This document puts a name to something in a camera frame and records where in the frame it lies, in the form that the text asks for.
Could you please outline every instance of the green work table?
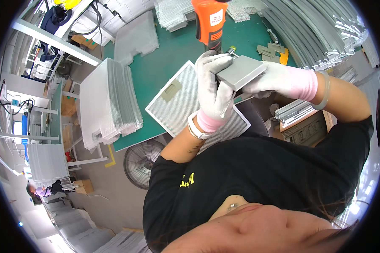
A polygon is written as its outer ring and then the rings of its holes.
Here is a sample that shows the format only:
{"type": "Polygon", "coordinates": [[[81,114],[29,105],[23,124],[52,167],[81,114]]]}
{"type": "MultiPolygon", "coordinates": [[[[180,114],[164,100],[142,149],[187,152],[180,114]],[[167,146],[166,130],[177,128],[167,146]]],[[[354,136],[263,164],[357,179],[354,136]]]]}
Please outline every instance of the green work table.
{"type": "MultiPolygon", "coordinates": [[[[236,54],[262,60],[261,55],[256,51],[256,47],[259,44],[267,47],[267,43],[271,42],[270,36],[266,32],[267,28],[262,23],[262,18],[254,14],[250,16],[250,20],[240,23],[235,23],[228,15],[225,16],[225,19],[222,35],[223,50],[227,50],[233,45],[237,48],[236,54]]],[[[115,151],[166,132],[145,111],[145,107],[188,60],[195,63],[204,52],[203,43],[195,37],[195,21],[189,22],[185,28],[170,33],[159,26],[155,14],[154,20],[157,23],[156,33],[159,48],[144,57],[139,54],[136,55],[134,62],[130,64],[135,94],[143,117],[143,127],[135,133],[120,137],[115,141],[115,151]]],[[[279,38],[279,42],[284,45],[281,38],[279,38]]],[[[114,44],[112,42],[104,47],[104,58],[114,58],[114,44]]],[[[296,67],[291,55],[289,55],[287,65],[296,67]]]]}

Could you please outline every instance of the worker in purple shirt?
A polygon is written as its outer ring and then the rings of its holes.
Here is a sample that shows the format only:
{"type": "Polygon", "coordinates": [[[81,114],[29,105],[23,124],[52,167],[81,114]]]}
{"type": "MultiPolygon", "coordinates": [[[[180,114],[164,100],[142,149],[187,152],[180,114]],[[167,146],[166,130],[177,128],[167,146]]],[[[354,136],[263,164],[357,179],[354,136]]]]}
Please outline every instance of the worker in purple shirt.
{"type": "MultiPolygon", "coordinates": [[[[71,182],[73,181],[75,181],[75,177],[71,176],[71,182]]],[[[61,185],[60,180],[57,180],[55,183],[53,183],[51,186],[48,186],[48,187],[44,187],[44,186],[36,187],[33,183],[30,183],[30,181],[28,181],[27,183],[27,193],[30,196],[32,194],[35,194],[38,197],[48,197],[49,195],[52,195],[52,194],[54,195],[59,191],[64,192],[64,193],[71,192],[68,190],[62,190],[62,185],[61,185]]]]}

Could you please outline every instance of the white watch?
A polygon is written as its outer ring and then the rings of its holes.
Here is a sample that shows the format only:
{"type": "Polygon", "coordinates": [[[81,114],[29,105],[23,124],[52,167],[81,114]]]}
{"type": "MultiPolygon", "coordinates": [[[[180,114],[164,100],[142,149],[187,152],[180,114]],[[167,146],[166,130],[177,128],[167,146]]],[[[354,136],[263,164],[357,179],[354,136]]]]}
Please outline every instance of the white watch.
{"type": "Polygon", "coordinates": [[[206,133],[200,132],[200,130],[197,129],[196,125],[193,122],[193,119],[197,116],[197,114],[198,114],[198,111],[192,113],[188,117],[188,119],[187,119],[187,121],[189,123],[188,128],[189,128],[190,133],[194,137],[196,137],[200,140],[204,140],[204,139],[207,139],[208,137],[210,137],[212,134],[206,134],[206,133]]]}

